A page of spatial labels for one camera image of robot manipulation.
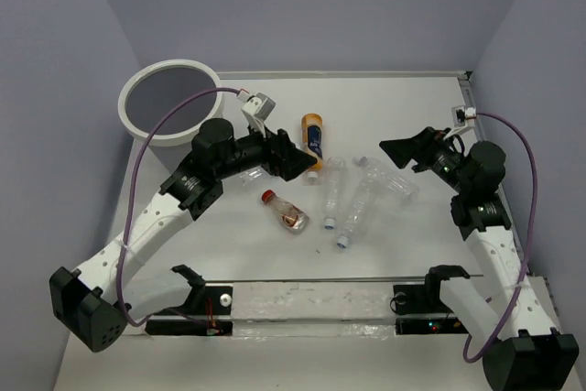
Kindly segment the small clear bottle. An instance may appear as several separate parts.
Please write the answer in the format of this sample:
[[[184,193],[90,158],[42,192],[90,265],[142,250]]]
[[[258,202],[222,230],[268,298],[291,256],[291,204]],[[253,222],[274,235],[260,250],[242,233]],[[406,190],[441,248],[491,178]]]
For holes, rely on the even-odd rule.
[[[248,169],[239,175],[239,179],[245,187],[256,184],[261,179],[269,179],[270,177],[271,175],[262,167]]]

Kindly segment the crushed clear bottle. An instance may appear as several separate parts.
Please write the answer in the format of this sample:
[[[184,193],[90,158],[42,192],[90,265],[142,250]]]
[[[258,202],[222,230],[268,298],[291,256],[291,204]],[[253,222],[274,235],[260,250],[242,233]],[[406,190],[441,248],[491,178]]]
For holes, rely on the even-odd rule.
[[[404,178],[379,159],[355,157],[353,164],[362,171],[363,178],[379,193],[392,194],[400,205],[407,206],[418,197],[419,187],[415,183]]]

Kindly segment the red cap clear bottle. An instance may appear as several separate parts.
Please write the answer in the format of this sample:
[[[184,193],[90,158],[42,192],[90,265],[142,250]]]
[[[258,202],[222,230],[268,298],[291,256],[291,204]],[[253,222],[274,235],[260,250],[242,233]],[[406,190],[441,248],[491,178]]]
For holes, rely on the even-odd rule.
[[[261,201],[275,214],[278,222],[290,233],[300,234],[309,225],[309,216],[289,201],[266,190]]]

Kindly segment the long clear bottle blue cap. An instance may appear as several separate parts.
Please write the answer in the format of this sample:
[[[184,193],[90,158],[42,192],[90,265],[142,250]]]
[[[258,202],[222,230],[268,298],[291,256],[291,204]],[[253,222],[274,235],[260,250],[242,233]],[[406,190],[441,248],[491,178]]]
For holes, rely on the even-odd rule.
[[[380,181],[372,176],[365,176],[360,180],[353,192],[342,227],[335,239],[338,248],[346,249],[355,242],[378,198],[380,188]]]

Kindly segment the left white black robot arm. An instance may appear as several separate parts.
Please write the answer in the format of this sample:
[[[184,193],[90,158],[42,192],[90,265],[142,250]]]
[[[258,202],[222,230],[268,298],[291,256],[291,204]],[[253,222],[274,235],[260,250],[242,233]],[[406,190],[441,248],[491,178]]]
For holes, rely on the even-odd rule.
[[[202,303],[205,281],[185,265],[153,279],[135,275],[174,235],[197,221],[223,194],[223,181],[262,167],[284,181],[317,162],[280,129],[251,130],[235,138],[222,118],[204,122],[191,151],[150,203],[132,215],[103,250],[73,270],[57,269],[49,279],[54,316],[92,352],[111,346],[129,325],[140,327],[162,310],[192,313]]]

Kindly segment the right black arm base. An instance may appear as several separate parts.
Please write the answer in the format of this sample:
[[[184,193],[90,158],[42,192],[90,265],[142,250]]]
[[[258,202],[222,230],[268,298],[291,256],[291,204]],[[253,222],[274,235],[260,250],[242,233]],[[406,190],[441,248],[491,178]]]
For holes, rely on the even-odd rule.
[[[396,315],[397,335],[467,334],[456,314],[440,301],[440,283],[453,277],[469,279],[461,266],[429,269],[423,283],[393,286],[389,308]]]

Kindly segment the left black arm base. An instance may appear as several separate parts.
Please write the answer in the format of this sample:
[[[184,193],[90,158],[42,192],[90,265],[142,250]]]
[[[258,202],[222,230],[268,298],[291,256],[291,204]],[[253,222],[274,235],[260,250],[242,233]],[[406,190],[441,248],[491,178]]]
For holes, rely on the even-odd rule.
[[[145,332],[151,336],[231,336],[233,333],[231,284],[208,283],[185,265],[172,271],[183,276],[190,292],[181,306],[165,309],[151,318]]]

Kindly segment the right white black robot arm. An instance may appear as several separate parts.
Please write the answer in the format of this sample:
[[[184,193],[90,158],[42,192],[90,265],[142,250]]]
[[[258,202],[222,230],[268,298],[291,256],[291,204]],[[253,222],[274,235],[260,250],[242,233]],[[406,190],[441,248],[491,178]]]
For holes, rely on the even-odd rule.
[[[415,136],[380,142],[398,168],[431,171],[456,194],[450,214],[483,273],[484,297],[460,266],[432,267],[421,289],[431,310],[446,307],[481,347],[465,353],[481,362],[493,390],[560,390],[580,349],[542,308],[527,278],[527,263],[515,248],[512,224],[497,190],[505,177],[505,152],[490,141],[457,151],[446,131],[427,127]]]

